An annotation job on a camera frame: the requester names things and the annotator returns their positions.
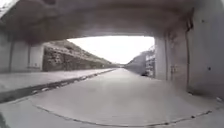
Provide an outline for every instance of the sky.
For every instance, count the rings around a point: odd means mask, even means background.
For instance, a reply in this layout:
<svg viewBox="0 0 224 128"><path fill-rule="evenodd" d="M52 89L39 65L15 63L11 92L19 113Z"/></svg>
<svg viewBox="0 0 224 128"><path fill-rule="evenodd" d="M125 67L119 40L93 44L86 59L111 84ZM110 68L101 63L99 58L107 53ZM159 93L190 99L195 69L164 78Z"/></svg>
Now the sky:
<svg viewBox="0 0 224 128"><path fill-rule="evenodd" d="M12 0L0 0L0 8L3 7L5 4L10 3Z"/></svg>
<svg viewBox="0 0 224 128"><path fill-rule="evenodd" d="M68 39L82 49L113 63L126 64L154 45L153 37L102 36Z"/></svg>

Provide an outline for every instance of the curb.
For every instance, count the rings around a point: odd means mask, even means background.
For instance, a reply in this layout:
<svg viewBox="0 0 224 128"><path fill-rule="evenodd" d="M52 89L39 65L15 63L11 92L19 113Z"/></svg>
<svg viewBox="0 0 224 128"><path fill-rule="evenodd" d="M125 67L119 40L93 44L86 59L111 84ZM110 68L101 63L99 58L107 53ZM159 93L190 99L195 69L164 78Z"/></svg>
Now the curb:
<svg viewBox="0 0 224 128"><path fill-rule="evenodd" d="M101 74L104 74L107 72L111 72L113 70L115 70L115 69L111 69L111 70L107 70L104 72L95 73L95 74L91 74L91 75L87 75L87 76L65 79L65 80L61 80L61 81L57 81L57 82L51 82L51 83L46 83L46 84L25 87L25 88L21 88L21 89L17 89L17 90L2 92L2 93L0 93L0 104L5 103L5 102L10 102L13 100L17 100L17 99L20 99L20 98L23 98L26 96L35 95L40 92L63 87L63 86L66 86L66 85L74 83L74 82L79 82L79 81L83 81L86 79L90 79L95 76L98 76L98 75L101 75Z"/></svg>

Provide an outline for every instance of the road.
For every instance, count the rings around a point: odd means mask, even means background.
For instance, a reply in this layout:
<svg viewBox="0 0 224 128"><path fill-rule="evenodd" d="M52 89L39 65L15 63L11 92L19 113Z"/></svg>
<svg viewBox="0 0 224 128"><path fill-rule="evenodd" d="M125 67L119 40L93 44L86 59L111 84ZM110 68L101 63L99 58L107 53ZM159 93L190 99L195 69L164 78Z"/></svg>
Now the road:
<svg viewBox="0 0 224 128"><path fill-rule="evenodd" d="M125 69L0 105L2 128L223 128L223 104Z"/></svg>

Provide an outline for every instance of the tunnel ceiling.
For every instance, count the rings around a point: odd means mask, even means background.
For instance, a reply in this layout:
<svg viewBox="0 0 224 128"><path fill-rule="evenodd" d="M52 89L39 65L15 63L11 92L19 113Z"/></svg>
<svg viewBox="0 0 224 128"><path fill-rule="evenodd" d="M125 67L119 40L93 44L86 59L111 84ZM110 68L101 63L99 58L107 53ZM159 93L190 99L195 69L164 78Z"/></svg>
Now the tunnel ceiling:
<svg viewBox="0 0 224 128"><path fill-rule="evenodd" d="M1 18L17 38L50 41L83 36L161 33L195 0L20 0Z"/></svg>

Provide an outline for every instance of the tunnel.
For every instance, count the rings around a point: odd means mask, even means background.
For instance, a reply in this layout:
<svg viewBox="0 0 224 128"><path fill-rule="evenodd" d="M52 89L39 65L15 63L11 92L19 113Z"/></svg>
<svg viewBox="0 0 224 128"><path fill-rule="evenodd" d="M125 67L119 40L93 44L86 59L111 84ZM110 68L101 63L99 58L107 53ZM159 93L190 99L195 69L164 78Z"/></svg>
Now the tunnel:
<svg viewBox="0 0 224 128"><path fill-rule="evenodd" d="M224 98L223 0L14 0L0 15L0 72L42 69L44 42L152 36L156 74Z"/></svg>

